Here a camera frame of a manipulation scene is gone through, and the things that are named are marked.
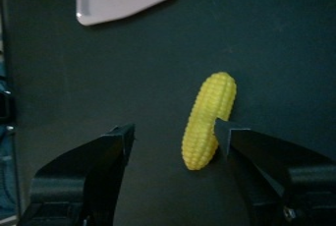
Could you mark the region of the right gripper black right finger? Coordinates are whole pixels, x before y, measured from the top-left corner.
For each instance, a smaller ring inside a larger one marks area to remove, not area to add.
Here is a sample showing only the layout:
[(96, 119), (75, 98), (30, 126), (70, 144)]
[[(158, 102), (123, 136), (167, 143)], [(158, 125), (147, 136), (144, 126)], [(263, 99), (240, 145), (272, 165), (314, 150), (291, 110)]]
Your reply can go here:
[(336, 161), (223, 120), (214, 132), (251, 226), (336, 226)]

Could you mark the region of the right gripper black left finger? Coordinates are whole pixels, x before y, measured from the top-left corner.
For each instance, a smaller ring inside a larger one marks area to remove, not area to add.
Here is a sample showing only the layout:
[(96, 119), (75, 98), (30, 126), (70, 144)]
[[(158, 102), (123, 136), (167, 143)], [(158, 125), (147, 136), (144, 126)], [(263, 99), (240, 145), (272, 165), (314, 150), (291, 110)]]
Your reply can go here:
[(134, 124), (114, 128), (38, 171), (18, 226), (114, 226), (134, 134)]

